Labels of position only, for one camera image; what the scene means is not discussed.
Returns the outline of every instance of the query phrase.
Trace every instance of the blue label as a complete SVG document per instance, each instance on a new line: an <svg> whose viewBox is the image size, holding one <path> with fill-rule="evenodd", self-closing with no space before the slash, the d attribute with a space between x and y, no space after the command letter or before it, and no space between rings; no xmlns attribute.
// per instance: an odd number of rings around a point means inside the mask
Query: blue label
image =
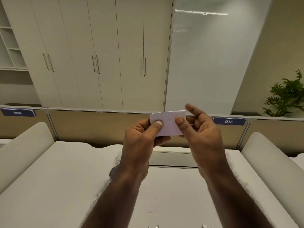
<svg viewBox="0 0 304 228"><path fill-rule="evenodd" d="M243 126L246 122L245 118L213 118L215 124L218 125L235 125Z"/></svg>
<svg viewBox="0 0 304 228"><path fill-rule="evenodd" d="M36 117L33 109L2 108L1 111L4 116Z"/></svg>

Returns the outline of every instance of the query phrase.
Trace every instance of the desk surface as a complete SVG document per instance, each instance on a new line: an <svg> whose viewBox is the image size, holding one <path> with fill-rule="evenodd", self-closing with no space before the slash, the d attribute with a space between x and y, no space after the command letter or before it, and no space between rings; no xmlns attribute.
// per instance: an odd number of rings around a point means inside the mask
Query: desk surface
<svg viewBox="0 0 304 228"><path fill-rule="evenodd" d="M73 227L81 224L108 180L122 145L94 148L55 142L0 195L0 227ZM187 148L156 148L189 153ZM275 227L297 228L266 185L237 150L226 150L233 171L259 202ZM129 227L222 227L197 169L150 168Z"/></svg>

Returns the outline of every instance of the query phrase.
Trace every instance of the potted plant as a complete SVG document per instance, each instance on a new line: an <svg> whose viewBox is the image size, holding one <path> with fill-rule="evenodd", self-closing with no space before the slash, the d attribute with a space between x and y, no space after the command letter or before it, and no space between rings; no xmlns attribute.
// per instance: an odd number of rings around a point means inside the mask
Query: potted plant
<svg viewBox="0 0 304 228"><path fill-rule="evenodd" d="M283 78L283 84L275 83L271 88L273 96L265 99L265 105L269 105L273 109L264 109L264 114L271 117L290 116L291 108L297 108L304 111L304 107L301 105L304 102L304 87L301 83L302 74L301 71L296 71L297 79L288 80Z"/></svg>

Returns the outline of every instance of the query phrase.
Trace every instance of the beige wall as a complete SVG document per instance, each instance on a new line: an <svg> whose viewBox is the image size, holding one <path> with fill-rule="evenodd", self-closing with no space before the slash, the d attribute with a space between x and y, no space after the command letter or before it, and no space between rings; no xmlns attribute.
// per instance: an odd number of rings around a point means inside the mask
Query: beige wall
<svg viewBox="0 0 304 228"><path fill-rule="evenodd" d="M6 103L40 104L28 72L0 70L0 105Z"/></svg>
<svg viewBox="0 0 304 228"><path fill-rule="evenodd" d="M273 0L233 111L263 113L273 83L304 74L304 0ZM304 117L301 111L292 117Z"/></svg>

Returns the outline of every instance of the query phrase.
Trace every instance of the wardrobe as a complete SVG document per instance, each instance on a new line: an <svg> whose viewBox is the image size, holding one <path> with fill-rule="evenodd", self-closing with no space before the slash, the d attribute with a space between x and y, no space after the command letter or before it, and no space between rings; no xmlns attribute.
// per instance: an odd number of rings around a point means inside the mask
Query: wardrobe
<svg viewBox="0 0 304 228"><path fill-rule="evenodd" d="M162 111L173 0L2 0L44 107Z"/></svg>

